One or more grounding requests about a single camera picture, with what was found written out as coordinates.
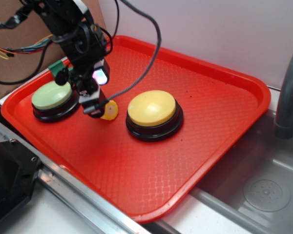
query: yellow button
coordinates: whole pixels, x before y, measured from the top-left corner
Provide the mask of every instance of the yellow button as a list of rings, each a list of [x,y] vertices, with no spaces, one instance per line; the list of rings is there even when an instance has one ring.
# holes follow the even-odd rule
[[[70,84],[60,86],[51,81],[40,87],[32,96],[33,105],[39,110],[49,110],[66,102],[72,94]]]
[[[163,124],[170,120],[175,111],[175,98],[161,90],[141,93],[128,106],[131,121],[143,127]]]

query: gray cable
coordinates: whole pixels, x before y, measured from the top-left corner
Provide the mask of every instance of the gray cable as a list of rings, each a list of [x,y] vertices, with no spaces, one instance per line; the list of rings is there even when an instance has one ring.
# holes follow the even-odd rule
[[[127,0],[120,0],[123,4],[125,4],[126,6],[128,6],[131,10],[133,10],[134,12],[136,12],[137,14],[139,14],[140,16],[142,17],[145,17],[147,18],[148,20],[150,20],[155,29],[156,29],[156,33],[157,33],[157,43],[156,43],[156,48],[155,48],[155,51],[154,51],[154,54],[151,58],[151,61],[150,63],[148,64],[148,66],[146,67],[145,71],[142,73],[142,75],[136,79],[136,81],[134,81],[129,87],[125,88],[124,90],[118,92],[118,93],[115,93],[113,94],[112,96],[110,96],[109,98],[107,98],[106,100],[104,100],[102,103],[99,103],[98,105],[96,105],[96,109],[100,109],[102,108],[103,106],[105,106],[110,100],[112,100],[113,98],[119,96],[119,95],[122,95],[126,92],[128,92],[129,90],[131,90],[134,86],[136,86],[146,75],[147,73],[149,72],[149,70],[151,69],[157,55],[158,55],[158,52],[160,50],[160,47],[161,47],[161,43],[162,43],[162,37],[161,37],[161,31],[160,31],[160,27],[158,25],[158,23],[155,21],[155,19],[153,19],[150,15],[140,11],[139,9],[137,9],[136,7],[134,7],[131,3],[129,3]]]

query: stainless steel sink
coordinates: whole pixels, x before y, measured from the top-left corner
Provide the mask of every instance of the stainless steel sink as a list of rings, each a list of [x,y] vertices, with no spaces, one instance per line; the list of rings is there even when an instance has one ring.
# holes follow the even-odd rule
[[[253,232],[293,234],[293,138],[276,138],[273,119],[267,111],[190,194],[204,200],[205,191],[220,213]]]

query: red tray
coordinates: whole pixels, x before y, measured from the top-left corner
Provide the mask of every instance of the red tray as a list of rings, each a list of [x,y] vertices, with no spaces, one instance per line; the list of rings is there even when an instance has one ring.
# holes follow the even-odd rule
[[[154,46],[115,38],[106,57],[108,97],[130,85],[149,63]],[[90,118],[80,108],[56,123],[32,114],[31,97],[52,80],[49,71],[13,93],[3,116],[38,150],[137,222],[170,210],[266,111],[270,92],[260,80],[162,48],[150,73],[130,92],[115,98],[113,121]],[[129,102],[139,93],[164,90],[184,111],[181,130],[160,142],[129,135]]]

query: faucet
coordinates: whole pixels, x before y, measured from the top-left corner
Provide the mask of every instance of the faucet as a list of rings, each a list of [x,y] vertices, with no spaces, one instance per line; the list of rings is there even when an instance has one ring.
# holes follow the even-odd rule
[[[293,56],[282,84],[273,131],[278,138],[293,137]]]

